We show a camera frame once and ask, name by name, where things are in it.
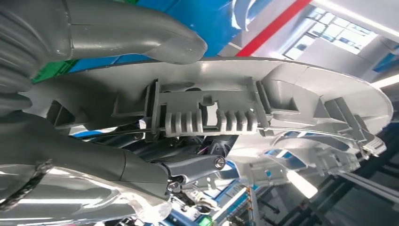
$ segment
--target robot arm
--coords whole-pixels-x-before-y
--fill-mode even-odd
[[[165,200],[169,175],[164,167],[147,163],[123,149],[60,135],[48,120],[21,112],[32,104],[18,92],[28,91],[30,79],[48,62],[136,53],[168,63],[189,64],[203,56],[206,43],[163,13],[108,0],[3,0],[0,11],[0,166],[34,166],[52,159],[56,168],[76,170]],[[16,183],[19,185],[28,179],[22,174],[7,175],[13,179],[3,179],[19,181]],[[20,188],[8,183],[4,186],[7,189],[2,189],[0,199]],[[74,195],[66,195],[68,192],[92,188],[92,185],[76,188],[46,184],[38,189],[51,194],[51,186],[65,191],[64,196],[69,200]],[[43,192],[35,194],[35,200],[43,199],[37,194],[46,197]],[[44,206],[39,205],[40,211],[46,213],[48,221],[64,218],[60,213],[75,213],[72,209]],[[25,208],[21,204],[3,216],[19,218],[26,213]],[[129,208],[112,211],[113,217],[134,214],[131,206]],[[84,214],[89,212],[80,212],[74,218],[89,218]]]

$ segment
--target metal rod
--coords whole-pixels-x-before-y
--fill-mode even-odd
[[[271,226],[278,226],[278,225],[276,224],[276,222],[272,221],[271,219],[267,218],[266,216],[263,216],[262,219],[263,219],[264,221],[266,221],[266,222],[267,222],[269,225],[271,225]]]
[[[242,188],[238,193],[235,194],[235,196],[233,196],[218,212],[216,212],[213,216],[212,216],[212,220],[217,221],[218,218],[224,214],[224,212],[226,212],[226,210],[232,206],[244,193],[246,193],[247,188],[244,187]]]
[[[264,205],[264,206],[268,207],[269,209],[271,209],[275,214],[279,214],[280,213],[280,209],[279,208],[274,207],[274,206],[268,204],[267,202],[265,202],[263,200],[259,200],[258,199],[258,202],[260,202],[262,205]]]
[[[317,189],[319,191],[321,191],[322,189],[324,189],[325,186],[327,186],[329,184],[329,182],[332,180],[333,176],[329,176],[327,177],[323,182],[321,182],[321,184],[317,187]],[[343,178],[340,178],[340,180],[336,180],[333,182],[333,184],[331,184],[330,186],[328,186],[325,190],[322,191],[322,193],[325,194],[332,194],[333,191],[336,189],[336,186],[340,185],[340,181],[344,181]],[[314,205],[320,205],[324,198],[328,197],[328,195],[324,196],[324,195],[319,195],[314,201],[313,204]],[[308,199],[303,199],[303,201],[301,203],[306,203]],[[302,223],[302,221],[304,221],[306,218],[308,218],[311,214],[311,209],[309,207],[307,207],[305,210],[303,210],[300,206],[296,206],[292,211],[290,211],[279,223],[279,226],[283,226],[286,225],[286,223],[293,217],[295,216],[297,213],[300,213],[300,215],[298,215],[295,219],[293,219],[293,226],[295,225],[299,225],[300,223]]]
[[[353,183],[355,183],[371,192],[374,192],[382,197],[385,197],[394,203],[399,203],[399,192],[397,192],[395,190],[392,190],[388,187],[377,184],[376,182],[373,182],[369,179],[360,177],[353,173],[341,174],[340,176],[349,181],[352,181]]]
[[[204,129],[218,129],[217,126],[204,126]],[[158,128],[156,131],[165,131],[165,128]],[[331,137],[338,137],[346,140],[351,140],[355,141],[354,139],[344,137],[342,135],[334,134],[334,133],[327,133],[327,132],[321,132],[321,131],[316,131],[316,130],[311,130],[311,129],[300,129],[300,128],[286,128],[286,127],[268,127],[268,128],[257,128],[257,130],[278,130],[278,131],[293,131],[293,132],[309,132],[309,133],[314,133],[314,134],[320,134],[320,135],[326,135],[326,136],[331,136]],[[152,129],[132,129],[132,130],[125,130],[125,131],[114,131],[114,132],[109,132],[109,133],[100,133],[100,134],[92,134],[92,135],[87,135],[87,136],[81,136],[77,137],[82,140],[87,140],[87,139],[93,139],[96,137],[109,137],[109,136],[118,136],[118,135],[124,135],[124,134],[135,134],[135,133],[148,133],[148,132],[153,132]]]
[[[327,219],[327,217],[321,213],[311,202],[308,202],[309,208],[316,214],[316,216],[323,222],[323,225],[325,226],[333,226],[330,220]]]
[[[387,150],[380,155],[379,158],[373,158],[366,162],[364,166],[362,166],[359,170],[357,170],[357,174],[364,178],[370,178],[382,165],[384,165],[387,161],[389,161],[396,153],[396,145],[398,145],[398,140],[396,139],[396,134],[399,132],[399,128],[396,127],[388,127],[388,129],[383,132],[383,140],[387,144]],[[327,198],[327,200],[319,206],[319,210],[322,213],[328,212],[345,194],[352,189],[354,183],[345,183],[343,186],[338,188],[336,191],[332,191],[333,195]],[[298,217],[294,220],[294,226],[301,224],[301,220]]]
[[[77,137],[77,138],[80,138],[82,140],[87,140],[87,139],[93,139],[96,137],[108,137],[108,136],[118,136],[118,135],[125,135],[125,134],[147,133],[147,132],[152,132],[152,129],[132,129],[132,130],[125,130],[125,131],[114,131],[114,132],[109,132],[109,133],[99,133],[99,134],[81,136],[81,137]]]
[[[249,193],[249,196],[248,196],[248,198],[249,198],[249,202],[248,202],[249,219],[252,220],[252,222],[256,226],[262,225],[261,218],[259,215],[258,202],[256,201],[256,199],[257,199],[256,193],[250,186],[247,189],[249,190],[249,192],[248,192]]]

